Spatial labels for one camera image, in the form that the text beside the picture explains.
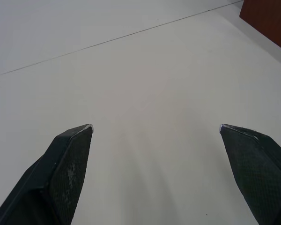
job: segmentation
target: reddish-brown wooden panel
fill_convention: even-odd
[[[240,17],[281,47],[281,0],[244,0]]]

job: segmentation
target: dark line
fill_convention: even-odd
[[[187,17],[184,17],[184,18],[181,18],[181,19],[177,19],[177,20],[174,20],[174,21],[171,21],[171,22],[166,22],[166,23],[157,25],[157,26],[155,26],[155,27],[150,27],[150,28],[148,28],[148,29],[144,29],[144,30],[140,30],[140,31],[134,32],[134,33],[132,33],[132,34],[127,34],[127,35],[124,35],[124,36],[121,36],[121,37],[117,37],[117,38],[115,38],[115,39],[112,39],[112,40],[109,40],[109,41],[104,41],[104,42],[101,42],[101,43],[96,44],[96,45],[91,45],[91,46],[89,46],[89,47],[85,47],[85,48],[82,48],[82,49],[79,49],[79,50],[76,50],[76,51],[73,51],[73,52],[69,52],[69,53],[66,53],[66,54],[63,54],[63,55],[60,55],[60,56],[56,56],[56,57],[50,58],[50,59],[48,59],[48,60],[43,60],[43,61],[40,61],[40,62],[36,62],[36,63],[30,64],[30,65],[28,65],[28,66],[25,66],[25,67],[21,67],[21,68],[18,68],[18,69],[14,69],[14,70],[5,72],[5,73],[3,73],[3,74],[0,74],[0,76],[1,76],[1,75],[4,75],[4,74],[11,73],[11,72],[14,72],[14,71],[17,71],[17,70],[20,70],[20,69],[24,69],[24,68],[27,68],[27,67],[31,67],[31,66],[37,65],[37,64],[42,63],[42,62],[54,60],[54,59],[57,59],[57,58],[59,58],[59,57],[63,57],[63,56],[66,56],[66,55],[69,55],[69,54],[72,54],[72,53],[76,53],[76,52],[79,52],[79,51],[82,51],[82,50],[85,50],[85,49],[88,49],[88,48],[91,48],[91,47],[95,47],[95,46],[102,45],[102,44],[105,44],[105,43],[108,43],[108,42],[111,42],[111,41],[115,41],[115,40],[118,40],[118,39],[120,39],[120,38],[125,38],[125,37],[128,37],[128,36],[130,36],[130,35],[138,34],[138,33],[141,33],[141,32],[143,32],[143,31],[150,30],[150,29],[154,29],[154,28],[156,28],[156,27],[160,27],[160,26],[163,26],[163,25],[166,25],[166,24],[169,24],[169,23],[174,23],[174,22],[177,22],[177,21],[179,21],[179,20],[184,20],[184,19],[190,18],[190,17],[195,16],[195,15],[200,15],[200,14],[202,14],[202,13],[210,12],[210,11],[216,10],[216,9],[218,9],[218,8],[222,8],[222,7],[225,7],[225,6],[232,5],[232,4],[236,4],[236,3],[241,2],[241,1],[243,1],[243,0],[236,1],[236,2],[233,2],[233,3],[229,3],[229,4],[227,4],[227,5],[220,6],[220,7],[217,7],[217,8],[213,8],[213,9],[210,9],[210,10],[206,10],[206,11],[204,11],[204,12],[197,13],[197,14],[194,14],[194,15],[189,15],[189,16],[187,16]]]

